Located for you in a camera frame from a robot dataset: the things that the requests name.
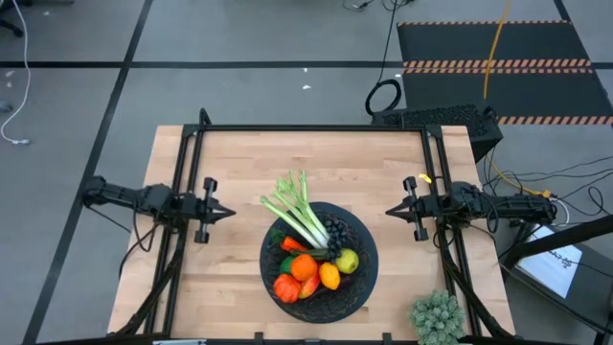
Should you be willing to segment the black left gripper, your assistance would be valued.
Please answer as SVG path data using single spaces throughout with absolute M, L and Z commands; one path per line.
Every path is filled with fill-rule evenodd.
M 205 199 L 203 203 L 204 215 L 200 217 L 200 224 L 198 230 L 195 232 L 194 241 L 195 242 L 208 242 L 209 234 L 208 234 L 208 224 L 209 217 L 212 213 L 211 208 L 211 198 L 213 193 L 216 191 L 217 181 L 212 177 L 206 177 L 204 179 L 204 189 L 205 189 Z M 222 219 L 227 219 L 229 217 L 234 216 L 236 213 L 234 210 L 227 208 L 220 203 L 217 203 L 214 206 L 216 213 L 214 213 L 214 223 Z

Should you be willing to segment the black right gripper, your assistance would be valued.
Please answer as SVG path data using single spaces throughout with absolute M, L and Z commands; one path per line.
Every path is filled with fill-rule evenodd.
M 427 229 L 423 226 L 421 220 L 421 212 L 419 209 L 419 199 L 416 194 L 417 181 L 414 176 L 408 176 L 403 181 L 403 186 L 405 190 L 408 192 L 408 199 L 403 199 L 399 205 L 392 207 L 387 210 L 386 215 L 398 219 L 403 219 L 407 223 L 411 223 L 412 219 L 415 223 L 416 230 L 414 232 L 414 237 L 417 242 L 424 242 L 429 239 Z

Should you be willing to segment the black grape bunch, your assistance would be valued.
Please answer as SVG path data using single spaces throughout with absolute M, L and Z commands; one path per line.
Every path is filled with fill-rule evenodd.
M 343 249 L 343 240 L 347 237 L 347 232 L 341 226 L 341 222 L 337 219 L 325 220 L 324 226 L 329 235 L 327 243 L 328 259 L 334 263 L 338 258 L 341 257 L 341 250 Z

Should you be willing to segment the yellow-green apple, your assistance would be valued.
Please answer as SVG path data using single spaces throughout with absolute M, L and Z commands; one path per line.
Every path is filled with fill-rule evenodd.
M 349 248 L 342 248 L 340 256 L 336 259 L 337 269 L 344 274 L 352 274 L 359 267 L 359 257 L 356 252 Z

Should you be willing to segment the red carrot with green leaves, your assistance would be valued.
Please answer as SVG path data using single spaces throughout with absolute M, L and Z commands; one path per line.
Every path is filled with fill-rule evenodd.
M 302 246 L 293 238 L 287 236 L 282 230 L 273 228 L 269 231 L 271 236 L 271 242 L 274 245 L 278 245 L 282 250 L 291 251 L 307 251 L 307 248 Z

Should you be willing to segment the green and white celery bunch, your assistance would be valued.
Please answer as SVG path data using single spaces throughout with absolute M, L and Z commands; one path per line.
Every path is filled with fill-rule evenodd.
M 297 178 L 294 178 L 292 170 L 288 171 L 286 177 L 278 178 L 275 190 L 270 196 L 276 199 L 276 202 L 266 195 L 260 197 L 264 207 L 293 228 L 313 248 L 329 248 L 330 234 L 310 206 L 307 175 L 304 170 L 300 170 Z

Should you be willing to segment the yellow-orange oval fruit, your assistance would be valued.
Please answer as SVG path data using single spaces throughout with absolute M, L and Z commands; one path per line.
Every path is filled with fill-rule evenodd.
M 319 268 L 321 283 L 328 289 L 337 290 L 340 285 L 340 273 L 335 264 L 323 263 Z

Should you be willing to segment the dark green vegetable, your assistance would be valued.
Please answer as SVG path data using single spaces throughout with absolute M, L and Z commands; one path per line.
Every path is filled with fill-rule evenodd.
M 310 249 L 305 251 L 292 250 L 289 252 L 292 257 L 298 257 L 300 255 L 308 255 L 313 260 L 323 262 L 330 260 L 330 254 L 327 249 Z

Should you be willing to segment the round orange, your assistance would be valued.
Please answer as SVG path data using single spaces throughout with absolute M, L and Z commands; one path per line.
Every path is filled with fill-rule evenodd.
M 298 255 L 293 259 L 290 266 L 291 275 L 300 282 L 310 279 L 316 272 L 317 263 L 308 254 Z

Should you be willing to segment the red round fruit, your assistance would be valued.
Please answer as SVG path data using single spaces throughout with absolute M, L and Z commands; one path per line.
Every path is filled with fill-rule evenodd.
M 281 274 L 274 283 L 274 292 L 278 299 L 292 304 L 299 299 L 301 283 L 290 274 Z

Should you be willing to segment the red and yellow mango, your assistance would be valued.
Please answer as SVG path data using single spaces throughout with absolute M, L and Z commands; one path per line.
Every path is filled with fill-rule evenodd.
M 318 273 L 315 273 L 313 276 L 303 281 L 299 289 L 298 298 L 307 299 L 310 297 L 317 290 L 320 283 L 321 279 Z

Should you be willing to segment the green broccoli head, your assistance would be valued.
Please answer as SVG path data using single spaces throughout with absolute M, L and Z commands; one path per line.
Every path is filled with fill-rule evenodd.
M 459 345 L 465 336 L 465 312 L 447 290 L 433 290 L 415 302 L 407 317 L 419 345 Z

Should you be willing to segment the black stand bar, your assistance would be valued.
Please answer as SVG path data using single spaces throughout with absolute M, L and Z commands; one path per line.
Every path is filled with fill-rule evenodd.
M 539 240 L 517 245 L 506 257 L 504 266 L 511 268 L 521 259 L 558 249 L 567 245 L 586 242 L 613 233 L 613 215 L 582 223 Z

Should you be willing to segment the black hazard-striped floor mat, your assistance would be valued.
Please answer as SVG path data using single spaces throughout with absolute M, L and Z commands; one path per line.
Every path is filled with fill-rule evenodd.
M 402 22 L 409 108 L 490 106 L 502 125 L 613 126 L 613 104 L 567 20 Z

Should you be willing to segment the black chair base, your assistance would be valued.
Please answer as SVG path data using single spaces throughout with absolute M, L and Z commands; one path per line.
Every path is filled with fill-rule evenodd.
M 22 37 L 24 35 L 23 31 L 17 26 L 13 25 L 11 22 L 2 18 L 2 15 L 11 7 L 11 4 L 8 0 L 0 0 L 0 28 L 7 29 L 11 31 L 16 37 Z

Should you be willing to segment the black aluminium table frame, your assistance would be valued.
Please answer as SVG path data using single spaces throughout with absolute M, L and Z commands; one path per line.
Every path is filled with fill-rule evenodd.
M 214 178 L 216 197 L 236 214 L 210 230 L 206 244 L 188 241 L 180 273 L 171 335 L 228 339 L 238 343 L 262 334 L 266 342 L 341 340 L 414 344 L 407 312 L 419 298 L 444 285 L 440 256 L 430 241 L 415 241 L 411 224 L 387 216 L 405 193 L 402 180 L 441 174 L 437 155 L 425 155 L 418 132 L 372 126 L 209 127 L 196 173 L 175 168 L 179 153 L 191 155 L 193 139 L 181 126 L 159 126 L 151 145 L 147 184 L 178 181 L 203 194 Z M 304 170 L 309 196 L 356 215 L 372 233 L 378 252 L 375 287 L 351 316 L 309 324 L 285 313 L 262 282 L 263 237 L 274 220 L 260 197 L 276 180 Z

